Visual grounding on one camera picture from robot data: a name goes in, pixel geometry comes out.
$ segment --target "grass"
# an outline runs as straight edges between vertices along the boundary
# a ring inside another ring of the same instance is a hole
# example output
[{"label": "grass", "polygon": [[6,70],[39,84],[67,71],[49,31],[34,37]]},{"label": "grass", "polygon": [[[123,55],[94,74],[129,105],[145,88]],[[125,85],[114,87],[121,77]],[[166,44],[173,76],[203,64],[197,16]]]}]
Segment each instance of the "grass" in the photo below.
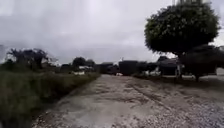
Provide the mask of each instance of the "grass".
[{"label": "grass", "polygon": [[46,104],[97,77],[96,74],[0,72],[0,121],[6,128],[30,127],[35,113]]}]

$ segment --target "large tree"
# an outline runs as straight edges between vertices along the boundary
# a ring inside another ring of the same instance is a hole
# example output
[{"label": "large tree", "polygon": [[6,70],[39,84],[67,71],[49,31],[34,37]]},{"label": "large tree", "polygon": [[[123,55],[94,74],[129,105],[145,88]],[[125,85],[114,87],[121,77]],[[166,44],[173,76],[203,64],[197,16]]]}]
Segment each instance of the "large tree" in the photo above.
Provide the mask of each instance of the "large tree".
[{"label": "large tree", "polygon": [[89,66],[89,67],[94,67],[95,66],[95,62],[92,59],[88,59],[88,60],[86,60],[85,65]]},{"label": "large tree", "polygon": [[49,61],[47,53],[41,49],[11,49],[8,55],[11,55],[9,59],[13,59],[17,64],[28,66],[31,69],[41,69],[42,63]]},{"label": "large tree", "polygon": [[182,0],[147,19],[145,42],[152,51],[180,56],[194,47],[212,42],[218,30],[218,17],[210,4]]},{"label": "large tree", "polygon": [[86,64],[86,60],[83,57],[76,57],[72,62],[72,66],[74,68],[77,68],[79,66],[85,66],[85,64]]}]

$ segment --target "gravel road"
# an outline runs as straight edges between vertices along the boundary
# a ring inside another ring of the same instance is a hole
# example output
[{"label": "gravel road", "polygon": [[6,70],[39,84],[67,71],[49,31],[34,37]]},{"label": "gravel road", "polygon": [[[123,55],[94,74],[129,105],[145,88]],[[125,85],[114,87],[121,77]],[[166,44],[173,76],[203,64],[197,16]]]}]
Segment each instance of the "gravel road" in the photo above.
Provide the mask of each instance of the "gravel road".
[{"label": "gravel road", "polygon": [[40,115],[33,128],[224,128],[223,92],[103,75]]}]

